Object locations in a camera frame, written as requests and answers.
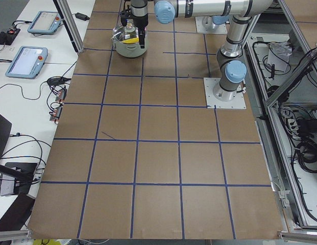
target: metal pot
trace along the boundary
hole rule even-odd
[[[138,38],[138,28],[131,22],[126,27],[118,25],[113,29],[113,47],[122,56],[135,58],[144,54],[147,50],[147,32],[145,37],[145,47],[140,48]]]

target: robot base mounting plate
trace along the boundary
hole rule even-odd
[[[228,31],[226,30],[225,24],[220,25],[216,29],[206,29],[205,26],[203,26],[203,18],[204,16],[196,17],[196,27],[197,27],[197,33],[203,33],[203,34],[219,34],[219,35],[226,35],[228,34]]]
[[[217,109],[246,109],[243,93],[237,93],[234,99],[230,102],[223,102],[217,99],[213,94],[213,88],[218,82],[220,82],[220,78],[204,78],[207,108],[214,109],[216,107]]]

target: yellow object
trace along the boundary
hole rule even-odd
[[[130,39],[122,41],[122,43],[127,43],[127,44],[136,43],[136,42],[139,42],[139,38],[138,37],[130,38]]]
[[[43,240],[34,240],[33,245],[61,245],[61,243],[54,239],[51,239],[51,240],[43,239]]]

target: pot handle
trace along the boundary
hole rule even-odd
[[[135,50],[136,48],[137,48],[137,46],[131,46],[131,47],[127,46],[128,50]]]

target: white table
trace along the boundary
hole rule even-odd
[[[94,2],[95,0],[68,0],[72,13],[81,12],[88,16],[91,15]],[[33,20],[38,11],[56,11],[56,8],[53,2],[49,0],[30,0],[18,19]],[[88,26],[88,21],[76,19],[76,24],[83,39]],[[21,28],[21,31],[13,42],[13,45],[6,46],[6,48],[0,52],[0,59],[13,59],[18,49],[23,45],[47,47],[48,58],[37,78],[31,80],[5,77],[5,72],[9,67],[9,63],[0,63],[0,87],[7,83],[18,84],[23,87],[23,92],[26,97],[37,97],[39,95],[39,85],[50,77],[63,75],[71,64],[77,60],[78,55],[72,47],[65,27],[60,27],[60,29],[52,36],[40,37],[34,37],[28,33],[28,25],[22,24],[19,25],[19,28]],[[65,75],[65,77],[71,77],[73,70],[74,67]],[[0,114],[12,123],[12,134],[17,132],[28,134],[36,137],[38,140],[43,140],[49,144],[52,143],[57,126],[49,121],[49,109],[46,105],[46,99],[49,92],[49,87],[44,84],[42,85],[40,99],[29,101],[22,97],[19,87],[6,86],[0,90]],[[49,101],[53,102],[54,100],[55,96],[51,95]],[[6,150],[28,140],[30,140],[30,138],[27,137],[9,138]],[[42,145],[42,148],[42,158],[46,161],[50,149],[44,144]],[[27,143],[11,151],[6,156],[11,157],[17,155],[40,156],[40,149],[35,142]],[[37,159],[17,158],[2,160],[0,163],[4,164],[9,161],[37,162]],[[33,185],[29,194],[35,197],[38,188],[39,184]],[[15,199],[16,196],[0,197],[0,218]]]

